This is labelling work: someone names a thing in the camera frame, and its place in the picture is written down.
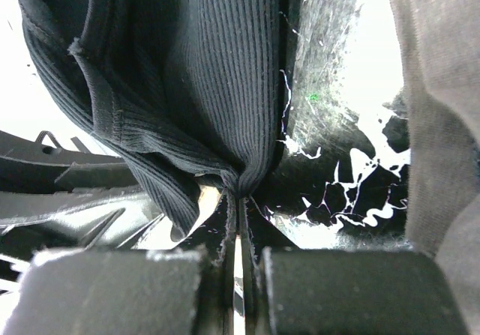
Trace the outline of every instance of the folded cloth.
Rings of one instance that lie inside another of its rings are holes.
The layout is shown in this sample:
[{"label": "folded cloth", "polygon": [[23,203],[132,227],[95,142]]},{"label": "folded cloth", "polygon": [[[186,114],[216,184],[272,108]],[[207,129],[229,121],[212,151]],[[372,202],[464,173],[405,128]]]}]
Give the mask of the folded cloth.
[{"label": "folded cloth", "polygon": [[279,0],[19,0],[43,83],[188,233],[198,183],[251,193],[278,124]]},{"label": "folded cloth", "polygon": [[480,334],[480,0],[391,0],[409,104],[406,235]]}]

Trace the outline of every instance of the black ribbed fabric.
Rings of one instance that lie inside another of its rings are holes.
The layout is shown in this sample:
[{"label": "black ribbed fabric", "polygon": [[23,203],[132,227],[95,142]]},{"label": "black ribbed fabric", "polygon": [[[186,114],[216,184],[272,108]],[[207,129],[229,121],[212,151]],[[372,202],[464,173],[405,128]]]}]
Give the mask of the black ribbed fabric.
[{"label": "black ribbed fabric", "polygon": [[250,193],[278,124],[279,0],[19,0],[53,100],[183,232],[198,183]]}]

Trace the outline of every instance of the gray cloth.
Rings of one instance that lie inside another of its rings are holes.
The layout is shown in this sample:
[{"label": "gray cloth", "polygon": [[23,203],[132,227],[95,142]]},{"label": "gray cloth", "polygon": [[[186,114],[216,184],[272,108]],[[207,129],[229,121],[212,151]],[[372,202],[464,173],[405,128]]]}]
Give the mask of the gray cloth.
[{"label": "gray cloth", "polygon": [[391,0],[409,104],[406,234],[480,334],[480,0]]}]

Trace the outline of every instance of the green dot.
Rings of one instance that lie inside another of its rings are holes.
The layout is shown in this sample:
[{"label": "green dot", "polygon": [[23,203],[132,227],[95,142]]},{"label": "green dot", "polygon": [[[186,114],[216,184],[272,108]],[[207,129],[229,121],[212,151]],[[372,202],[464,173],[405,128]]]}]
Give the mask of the green dot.
[{"label": "green dot", "polygon": [[318,94],[317,94],[317,93],[310,94],[310,95],[308,96],[308,100],[310,100],[310,101],[318,101]]}]

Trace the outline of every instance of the black plastic part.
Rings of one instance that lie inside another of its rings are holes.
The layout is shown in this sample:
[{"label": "black plastic part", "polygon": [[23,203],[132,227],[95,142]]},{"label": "black plastic part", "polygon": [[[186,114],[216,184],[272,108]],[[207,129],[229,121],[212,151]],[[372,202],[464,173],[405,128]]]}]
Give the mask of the black plastic part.
[{"label": "black plastic part", "polygon": [[102,221],[97,224],[91,231],[89,231],[78,243],[79,247],[91,249],[95,246],[98,240],[105,234],[108,228],[125,212],[125,209],[112,211],[112,213],[105,216]]},{"label": "black plastic part", "polygon": [[26,262],[29,262],[38,251],[75,245],[75,242],[67,238],[39,232],[32,226],[13,228],[0,236],[0,253]]},{"label": "black plastic part", "polygon": [[243,297],[238,292],[233,292],[233,307],[240,316],[245,316],[243,309]]},{"label": "black plastic part", "polygon": [[55,138],[55,135],[53,135],[53,134],[52,134],[51,132],[49,132],[49,131],[42,130],[42,131],[38,134],[35,142],[38,142],[38,143],[41,144],[42,142],[44,142],[44,139],[45,139],[45,137],[47,137],[47,136],[49,137],[50,141],[54,144],[55,147],[57,147],[57,148],[59,148],[59,149],[63,149],[63,146],[60,145],[60,143],[59,143],[59,141],[57,140],[57,138]]},{"label": "black plastic part", "polygon": [[272,334],[468,334],[442,272],[426,256],[337,250],[263,255]]},{"label": "black plastic part", "polygon": [[127,240],[120,243],[116,248],[119,250],[129,250],[132,249],[135,245],[138,244],[140,239],[144,236],[146,232],[148,232],[152,227],[156,226],[162,219],[165,218],[165,215],[159,215],[158,217],[154,218],[147,222],[144,226],[134,232]]},{"label": "black plastic part", "polygon": [[44,223],[54,217],[75,214],[140,192],[138,187],[90,189],[52,195],[0,192],[0,227]]},{"label": "black plastic part", "polygon": [[200,327],[204,264],[202,251],[43,253],[4,334],[222,334]]},{"label": "black plastic part", "polygon": [[263,217],[255,201],[250,197],[238,204],[238,222],[241,236],[241,257],[243,265],[244,312],[246,334],[258,334],[259,324],[265,321],[260,284],[260,257],[265,247],[297,248],[280,230]]},{"label": "black plastic part", "polygon": [[76,146],[78,151],[81,151],[82,153],[85,154],[91,154],[92,152],[86,147],[85,144],[83,144],[82,140],[78,139],[78,137],[74,136],[73,138],[70,139],[72,143]]},{"label": "black plastic part", "polygon": [[206,250],[208,271],[202,278],[202,306],[195,334],[233,334],[236,201],[224,192],[213,215],[174,250]]},{"label": "black plastic part", "polygon": [[0,260],[0,278],[3,280],[16,282],[19,273],[11,269],[11,263]]},{"label": "black plastic part", "polygon": [[52,148],[0,131],[0,191],[51,194],[137,184],[123,159]]}]

